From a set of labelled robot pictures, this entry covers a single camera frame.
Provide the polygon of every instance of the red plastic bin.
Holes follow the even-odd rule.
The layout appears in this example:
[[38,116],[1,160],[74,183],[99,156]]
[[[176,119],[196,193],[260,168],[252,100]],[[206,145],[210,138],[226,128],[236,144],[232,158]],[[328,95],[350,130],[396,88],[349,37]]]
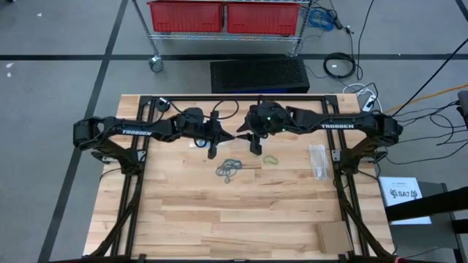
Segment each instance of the red plastic bin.
[[251,34],[295,34],[299,4],[227,4],[227,32]]
[[217,2],[149,2],[156,32],[220,32],[222,5]]

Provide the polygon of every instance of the wooden table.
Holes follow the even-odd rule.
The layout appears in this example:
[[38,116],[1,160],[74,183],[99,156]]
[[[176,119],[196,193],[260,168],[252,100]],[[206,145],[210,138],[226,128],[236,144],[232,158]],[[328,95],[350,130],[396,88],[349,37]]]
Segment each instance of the wooden table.
[[[341,113],[359,111],[354,95],[337,97]],[[117,118],[135,119],[139,99],[138,95],[123,95]],[[319,102],[306,99],[277,102],[322,112]],[[200,107],[209,115],[216,101],[175,103],[181,109]],[[234,133],[244,122],[249,105],[254,103],[239,102],[238,114],[222,121],[223,128]],[[221,116],[234,109],[233,102],[219,106]],[[176,113],[171,108],[165,117]],[[346,131],[345,137],[351,148],[364,134]],[[132,137],[114,136],[112,140],[128,148]],[[147,254],[149,259],[336,259],[335,254],[320,252],[314,228],[319,222],[341,220],[331,167],[330,180],[314,178],[308,148],[315,144],[328,148],[325,131],[270,136],[263,142],[263,156],[275,156],[279,163],[274,165],[265,164],[263,156],[250,153],[245,140],[219,145],[217,157],[209,160],[207,149],[193,147],[193,140],[182,138],[164,143],[151,139],[132,257]],[[238,159],[243,164],[229,184],[215,174],[225,159]],[[104,172],[116,167],[118,164],[105,165]],[[371,164],[362,163],[360,170],[375,175]],[[123,182],[120,172],[103,177],[83,254],[96,249],[114,225]],[[384,248],[392,252],[376,180],[357,174],[355,185],[364,223]],[[359,254],[358,235],[354,224],[351,225]],[[128,226],[123,230],[121,253],[127,231]]]

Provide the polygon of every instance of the power cord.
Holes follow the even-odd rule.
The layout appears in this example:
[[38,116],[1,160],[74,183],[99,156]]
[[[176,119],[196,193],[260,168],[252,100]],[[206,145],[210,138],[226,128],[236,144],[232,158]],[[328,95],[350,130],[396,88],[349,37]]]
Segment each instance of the power cord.
[[404,256],[404,258],[405,258],[405,259],[411,259],[412,257],[420,256],[420,255],[422,255],[422,254],[426,254],[426,253],[429,253],[429,252],[431,252],[431,251],[435,251],[435,250],[437,250],[437,249],[440,249],[440,248],[439,248],[439,247],[437,247],[437,248],[432,248],[432,249],[429,249],[429,250],[427,250],[427,251],[424,251],[424,252],[421,252],[421,253],[418,253],[418,254],[414,254],[414,255],[411,255],[411,256]]
[[441,118],[444,118],[444,119],[448,122],[448,124],[450,125],[450,127],[448,127],[448,126],[444,126],[444,127],[446,127],[446,128],[451,128],[451,129],[452,129],[452,132],[450,133],[450,136],[449,136],[444,142],[441,142],[441,143],[437,143],[437,144],[436,144],[436,146],[441,146],[441,145],[444,145],[445,143],[447,143],[448,141],[450,141],[450,139],[452,139],[453,134],[455,133],[455,127],[453,126],[452,122],[451,122],[447,117],[445,117],[445,116],[442,115],[442,114],[433,114],[433,115],[430,115],[430,116],[429,116],[429,120],[431,120],[431,122],[432,122],[433,124],[435,124],[435,125],[437,125],[437,126],[441,126],[440,124],[438,124],[438,123],[436,123],[436,122],[434,121],[434,119],[433,119],[434,116],[439,116],[439,117],[441,117]]
[[312,75],[313,75],[316,79],[318,79],[318,80],[319,80],[319,79],[324,79],[324,78],[327,78],[327,77],[331,77],[331,78],[333,78],[334,80],[340,82],[343,86],[347,86],[347,85],[343,82],[343,80],[340,80],[339,78],[335,78],[335,77],[328,76],[328,75],[326,75],[326,76],[317,76],[317,75],[312,71],[312,69],[311,69],[309,66],[307,66],[307,65],[305,65],[305,64],[304,64],[304,66],[305,66],[306,69],[308,69],[308,70],[312,73]]
[[405,143],[405,142],[414,142],[414,141],[417,141],[417,140],[425,140],[425,139],[438,139],[438,138],[442,138],[444,136],[459,133],[459,132],[468,132],[468,131],[467,130],[461,130],[461,131],[449,132],[449,133],[442,134],[442,135],[437,135],[437,136],[427,136],[427,137],[419,137],[419,138],[414,138],[414,139],[402,140],[402,141],[397,142],[397,144],[401,144],[401,143]]
[[[350,30],[349,26],[345,27],[344,30],[346,31],[346,33],[350,37],[351,56],[349,56],[349,55],[347,55],[345,53],[341,53],[341,52],[332,53],[332,54],[325,57],[325,59],[323,61],[323,70],[325,71],[325,73],[327,73],[327,75],[329,75],[331,77],[335,77],[337,79],[351,77],[353,74],[356,73],[357,79],[361,80],[362,77],[363,77],[363,69],[361,68],[361,66],[359,66],[359,63],[356,63],[356,60],[354,59],[354,47],[352,45],[352,34],[354,34],[354,33]],[[332,59],[349,61],[351,63],[351,70],[345,75],[335,75],[335,74],[331,73],[331,71],[327,67],[327,63],[328,63],[328,61],[330,61]]]
[[[416,102],[420,102],[424,99],[430,99],[430,98],[434,98],[435,96],[439,96],[439,95],[442,95],[444,93],[447,93],[447,92],[450,92],[450,91],[456,91],[456,90],[459,90],[459,89],[462,89],[462,88],[467,88],[468,87],[468,83],[467,84],[463,84],[463,85],[460,85],[460,86],[457,86],[455,88],[447,88],[445,90],[442,90],[442,91],[439,91],[439,92],[436,92],[434,94],[429,94],[427,96],[422,96],[421,98],[417,98],[417,99],[413,99],[409,104],[413,104],[413,103],[416,103]],[[389,110],[386,110],[385,112],[388,113],[388,112],[391,112],[391,111],[394,111],[394,110],[397,110],[399,109],[401,106],[403,106],[402,104],[401,105],[398,105],[398,106],[395,106]]]
[[395,250],[392,252],[392,256],[396,256],[396,252],[398,251],[398,245],[397,244],[393,244],[395,246]]
[[[336,185],[336,179],[335,179],[335,178],[333,179],[332,184],[333,184],[333,186],[338,187],[338,186]],[[350,182],[347,181],[347,182],[346,182],[346,185],[343,186],[343,189],[345,189],[345,188],[348,187],[349,185],[350,185]]]
[[[138,161],[142,161],[145,157],[146,157],[146,153],[143,154],[143,155],[140,157],[140,160],[138,160]],[[107,172],[102,173],[101,176],[99,177],[99,181],[102,180],[102,178],[104,177],[104,175],[109,174],[109,173],[111,173],[111,172],[119,171],[120,169],[122,169],[122,168],[119,167],[119,168],[115,168],[115,169],[110,169],[110,170],[108,170]]]
[[[419,117],[416,117],[416,118],[409,118],[409,119],[406,119],[406,120],[397,120],[398,122],[400,123],[405,123],[403,124],[402,126],[408,126],[410,124],[413,124],[414,122],[422,119],[422,118],[425,118],[425,117],[428,117],[430,115],[434,115],[434,114],[438,114],[440,112],[442,112],[443,110],[447,109],[448,107],[452,107],[452,106],[455,106],[457,105],[458,102],[451,102],[443,107],[440,107],[440,108],[437,108],[434,112],[432,113],[429,113],[429,114],[425,114],[425,115],[422,115],[422,116],[419,116]],[[392,115],[392,117],[398,117],[398,116],[403,116],[405,114],[402,114],[402,115]]]
[[450,154],[448,154],[446,156],[440,156],[440,157],[434,157],[434,158],[427,158],[427,159],[414,160],[414,161],[406,161],[406,162],[402,162],[402,163],[397,163],[397,162],[394,162],[394,161],[390,160],[388,158],[388,155],[385,158],[387,159],[388,162],[390,162],[391,164],[395,164],[395,165],[414,164],[414,163],[418,163],[418,162],[422,162],[422,161],[440,160],[440,159],[445,159],[445,158],[451,157],[452,155],[454,155],[455,153],[458,153],[461,149],[463,149],[463,147],[465,147],[467,145],[468,145],[468,142],[465,142],[461,147],[454,150],[452,153],[450,153]]
[[[374,86],[375,93],[374,93],[372,90],[370,90],[370,89],[367,88],[367,87],[369,87],[370,85]],[[359,90],[356,91],[356,90],[354,90],[354,88],[353,88],[354,86],[360,86],[361,88],[360,88]],[[377,86],[375,85],[375,83],[369,83],[368,85],[364,85],[364,84],[362,84],[362,83],[353,83],[353,84],[349,84],[349,85],[346,85],[346,86],[343,88],[343,90],[342,90],[341,92],[342,92],[343,94],[345,94],[345,93],[346,93],[345,91],[346,91],[348,88],[353,88],[353,90],[354,90],[353,93],[356,94],[357,97],[359,97],[359,96],[361,96],[361,95],[364,95],[364,94],[367,94],[367,93],[371,94],[371,96],[374,96],[375,99],[372,100],[372,101],[370,101],[370,102],[369,102],[367,105],[365,105],[365,106],[367,106],[367,107],[373,109],[374,103],[377,102],[378,105],[379,105],[380,111],[383,111],[382,104],[380,104],[380,100],[378,99],[378,98],[379,98],[379,90],[377,89]]]
[[463,47],[465,46],[465,44],[468,42],[468,38],[465,39],[465,41],[463,41],[463,43],[461,43],[461,45],[459,45],[458,48],[455,49],[455,51],[453,51],[453,53],[444,61],[444,63],[439,67],[439,69],[424,83],[424,85],[422,87],[420,87],[418,89],[418,91],[416,91],[416,93],[411,96],[411,98],[408,99],[407,102],[405,102],[403,104],[403,106],[401,106],[393,115],[395,116],[396,114],[398,114],[401,110],[403,110],[403,108],[405,108],[431,81],[433,78],[435,78],[437,76],[437,74],[439,74],[439,72],[444,68],[444,66],[454,57],[455,54],[457,54],[457,52]]
[[375,179],[377,182],[379,182],[379,175],[373,176],[373,175],[368,174],[367,172],[363,172],[363,171],[361,171],[361,170],[358,170],[358,172],[360,172],[361,174],[363,174],[363,175],[365,175],[365,176],[368,176],[368,177],[370,177],[370,178],[372,178],[372,179]]
[[367,9],[366,19],[364,20],[363,28],[361,29],[361,34],[359,35],[359,40],[358,40],[358,62],[357,62],[358,69],[356,72],[356,77],[358,78],[358,80],[362,80],[363,74],[364,74],[363,69],[359,66],[360,58],[361,58],[361,39],[363,37],[364,30],[366,29],[367,19],[369,18],[369,13],[371,12],[371,8],[373,4],[374,4],[374,0],[371,1],[371,4],[369,5],[369,8]]
[[382,173],[382,168],[380,168],[380,164],[378,162],[375,163],[377,165],[377,168],[379,169],[379,172],[377,173],[377,178],[380,177],[380,174]]
[[[434,121],[434,119],[432,118],[432,116],[435,116],[435,115],[438,115],[438,116],[441,116],[441,117],[445,118],[445,119],[447,120],[447,122],[450,124],[450,126],[444,126],[444,125],[439,124],[439,123],[437,123],[436,121]],[[429,116],[429,118],[431,119],[431,122],[432,122],[433,124],[435,124],[435,125],[437,125],[438,127],[441,127],[441,128],[452,128],[452,129],[455,128],[455,129],[456,129],[456,128],[464,128],[464,127],[466,127],[466,125],[457,125],[457,126],[454,126],[454,125],[452,124],[452,122],[451,122],[450,120],[447,119],[447,117],[445,117],[445,116],[443,116],[443,115],[440,115],[440,114],[433,114],[433,115]]]
[[331,0],[328,0],[331,5],[331,9],[324,8],[320,4],[318,4],[319,0],[316,0],[312,3],[312,5],[316,4],[318,7],[311,7],[309,11],[306,7],[302,7],[300,12],[303,19],[306,19],[307,12],[309,11],[309,17],[307,18],[306,26],[312,28],[321,28],[323,29],[320,34],[312,34],[304,37],[298,47],[298,53],[302,51],[304,42],[311,38],[316,37],[320,39],[324,32],[333,30],[333,25],[338,29],[341,30],[343,25],[341,24],[340,20],[338,19],[338,13],[335,10],[335,6]]
[[455,142],[444,142],[444,144],[453,144],[453,143],[460,143],[460,142],[467,142],[468,139],[465,139],[465,140],[459,140],[459,141],[455,141]]
[[[169,103],[174,107],[174,109],[177,110],[177,111],[178,111],[180,114],[182,114],[182,115],[199,116],[199,115],[194,115],[194,114],[190,114],[190,113],[185,113],[185,112],[183,112],[182,110],[180,110],[179,108],[177,108],[177,106],[174,104],[174,102],[172,102],[172,101],[169,100],[169,99],[167,100],[167,102],[169,102]],[[212,109],[211,111],[216,110],[216,108],[217,108],[221,103],[223,103],[223,102],[226,102],[226,100],[221,100],[221,101],[219,101],[218,103],[216,103],[216,105],[214,105],[214,107],[213,107],[213,109]],[[207,116],[207,115],[201,115],[201,116],[203,116],[204,118],[215,119],[215,120],[218,120],[218,121],[220,121],[220,120],[226,120],[226,119],[228,119],[228,118],[231,118],[231,117],[233,117],[234,115],[236,115],[237,112],[239,111],[239,102],[237,102],[236,100],[233,100],[232,102],[235,103],[236,108],[235,108],[235,110],[234,110],[234,113],[231,114],[231,115],[228,115],[228,116],[225,116],[225,117],[218,117],[218,118],[212,118],[211,116]]]
[[202,140],[202,141],[203,141],[203,144],[199,145],[197,139],[193,138],[193,143],[195,144],[195,146],[197,146],[199,148],[204,148],[208,144],[207,141],[205,141],[205,140]]

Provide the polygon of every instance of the plastic bag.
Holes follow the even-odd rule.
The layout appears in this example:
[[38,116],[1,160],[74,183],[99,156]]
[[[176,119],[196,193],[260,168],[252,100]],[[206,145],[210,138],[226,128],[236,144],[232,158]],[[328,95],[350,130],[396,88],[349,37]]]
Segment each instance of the plastic bag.
[[315,177],[320,180],[328,179],[328,160],[324,145],[309,145],[310,163]]

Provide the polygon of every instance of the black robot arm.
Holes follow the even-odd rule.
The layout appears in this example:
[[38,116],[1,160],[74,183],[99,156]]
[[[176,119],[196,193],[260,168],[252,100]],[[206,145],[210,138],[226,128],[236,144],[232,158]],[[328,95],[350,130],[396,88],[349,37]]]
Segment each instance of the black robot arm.
[[380,159],[384,153],[377,152],[379,147],[388,147],[399,141],[403,128],[397,121],[381,112],[352,114],[320,114],[296,107],[283,108],[280,104],[264,101],[251,105],[244,124],[237,132],[252,131],[238,137],[251,142],[250,151],[260,155],[260,138],[278,132],[308,134],[318,129],[355,129],[366,134],[366,138],[354,148],[342,149],[340,154],[341,170],[356,173],[363,157]]
[[73,145],[79,150],[96,150],[92,155],[101,161],[104,157],[114,158],[120,163],[123,174],[138,175],[142,167],[137,151],[122,148],[109,140],[111,136],[147,136],[161,142],[173,142],[180,137],[205,140],[210,143],[208,158],[213,159],[216,156],[216,146],[220,142],[234,140],[233,135],[222,129],[218,117],[219,112],[213,111],[208,121],[203,122],[203,111],[200,108],[188,108],[181,114],[153,123],[93,117],[73,125]]

